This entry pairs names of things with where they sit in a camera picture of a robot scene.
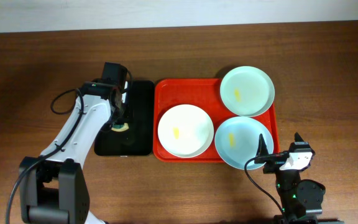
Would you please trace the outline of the green and yellow sponge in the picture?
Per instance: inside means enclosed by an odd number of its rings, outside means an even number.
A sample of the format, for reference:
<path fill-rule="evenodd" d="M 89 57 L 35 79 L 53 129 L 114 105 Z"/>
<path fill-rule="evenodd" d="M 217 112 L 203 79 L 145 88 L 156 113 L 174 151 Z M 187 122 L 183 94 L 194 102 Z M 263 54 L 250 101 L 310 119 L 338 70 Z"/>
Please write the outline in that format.
<path fill-rule="evenodd" d="M 111 130 L 114 132 L 124 132 L 129 129 L 129 125 L 127 123 L 124 124 L 114 124 L 111 126 Z"/>

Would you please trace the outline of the white plate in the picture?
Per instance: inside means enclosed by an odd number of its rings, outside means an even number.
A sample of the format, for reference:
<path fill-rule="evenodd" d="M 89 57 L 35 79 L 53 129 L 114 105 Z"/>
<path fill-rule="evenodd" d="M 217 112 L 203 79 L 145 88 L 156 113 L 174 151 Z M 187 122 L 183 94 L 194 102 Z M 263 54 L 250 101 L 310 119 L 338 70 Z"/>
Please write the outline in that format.
<path fill-rule="evenodd" d="M 160 118 L 157 136 L 163 148 L 171 155 L 192 158 L 204 153 L 214 137 L 210 116 L 195 105 L 177 105 Z"/>

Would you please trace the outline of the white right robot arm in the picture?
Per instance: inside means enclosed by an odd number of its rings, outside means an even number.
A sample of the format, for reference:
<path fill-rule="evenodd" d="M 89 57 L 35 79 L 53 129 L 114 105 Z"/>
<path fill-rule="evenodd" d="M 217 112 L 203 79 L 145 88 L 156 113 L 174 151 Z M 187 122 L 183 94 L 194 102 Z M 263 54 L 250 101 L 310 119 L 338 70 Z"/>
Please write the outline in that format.
<path fill-rule="evenodd" d="M 287 151 L 269 153 L 264 137 L 259 136 L 255 163 L 263 164 L 264 174 L 275 174 L 276 190 L 281 200 L 281 215 L 274 223 L 317 223 L 322 214 L 326 188 L 319 182 L 301 179 L 300 173 L 309 168 L 315 151 L 298 133 Z"/>

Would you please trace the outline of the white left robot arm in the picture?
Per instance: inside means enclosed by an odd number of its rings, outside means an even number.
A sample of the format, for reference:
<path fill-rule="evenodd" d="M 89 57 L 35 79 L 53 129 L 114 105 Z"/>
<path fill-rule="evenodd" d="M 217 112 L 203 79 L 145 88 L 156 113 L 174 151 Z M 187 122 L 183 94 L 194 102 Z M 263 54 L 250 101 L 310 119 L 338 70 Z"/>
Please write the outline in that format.
<path fill-rule="evenodd" d="M 12 189 L 24 223 L 102 223 L 90 210 L 83 174 L 97 135 L 124 114 L 131 82 L 96 80 L 73 89 L 76 100 L 62 129 L 38 157 L 25 157 Z"/>

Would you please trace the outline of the black plastic tray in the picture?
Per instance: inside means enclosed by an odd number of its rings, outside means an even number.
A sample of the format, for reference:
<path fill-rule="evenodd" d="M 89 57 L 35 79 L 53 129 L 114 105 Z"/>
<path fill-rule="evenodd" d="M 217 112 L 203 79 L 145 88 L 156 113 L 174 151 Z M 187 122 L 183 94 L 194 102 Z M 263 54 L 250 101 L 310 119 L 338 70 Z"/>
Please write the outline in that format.
<path fill-rule="evenodd" d="M 137 80 L 128 92 L 132 119 L 129 129 L 114 132 L 106 123 L 94 143 L 94 152 L 99 156 L 148 156 L 153 146 L 155 85 L 149 80 Z"/>

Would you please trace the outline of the red plastic tray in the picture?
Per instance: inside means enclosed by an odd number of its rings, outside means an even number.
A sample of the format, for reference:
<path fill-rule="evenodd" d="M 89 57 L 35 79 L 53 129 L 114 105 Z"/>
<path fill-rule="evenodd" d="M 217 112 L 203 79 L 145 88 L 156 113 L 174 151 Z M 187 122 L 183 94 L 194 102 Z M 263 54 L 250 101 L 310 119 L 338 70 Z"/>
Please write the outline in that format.
<path fill-rule="evenodd" d="M 222 163 L 214 146 L 192 158 L 180 158 L 170 154 L 158 139 L 158 123 L 162 115 L 176 105 L 195 105 L 211 118 L 214 128 L 235 116 L 221 101 L 219 94 L 221 80 L 218 78 L 168 78 L 155 86 L 153 154 L 163 162 Z"/>

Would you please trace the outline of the light blue plate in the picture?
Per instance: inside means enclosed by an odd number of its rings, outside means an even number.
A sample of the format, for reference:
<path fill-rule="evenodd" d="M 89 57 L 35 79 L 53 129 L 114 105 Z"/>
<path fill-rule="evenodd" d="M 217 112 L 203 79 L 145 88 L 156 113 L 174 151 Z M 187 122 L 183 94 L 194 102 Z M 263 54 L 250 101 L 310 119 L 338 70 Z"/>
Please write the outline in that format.
<path fill-rule="evenodd" d="M 272 154 L 275 147 L 270 131 L 256 119 L 243 116 L 224 121 L 216 130 L 214 145 L 225 163 L 244 170 L 246 162 L 257 155 L 260 134 Z"/>

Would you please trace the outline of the mint green plate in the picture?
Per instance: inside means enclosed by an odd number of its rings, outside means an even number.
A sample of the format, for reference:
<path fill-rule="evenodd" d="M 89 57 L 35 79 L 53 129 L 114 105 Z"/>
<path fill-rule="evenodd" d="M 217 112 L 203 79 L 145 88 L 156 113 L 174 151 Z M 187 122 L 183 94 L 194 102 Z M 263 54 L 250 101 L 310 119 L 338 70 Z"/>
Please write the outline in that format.
<path fill-rule="evenodd" d="M 262 115 L 273 105 L 275 87 L 263 70 L 240 66 L 225 74 L 219 94 L 230 112 L 238 116 L 255 117 Z"/>

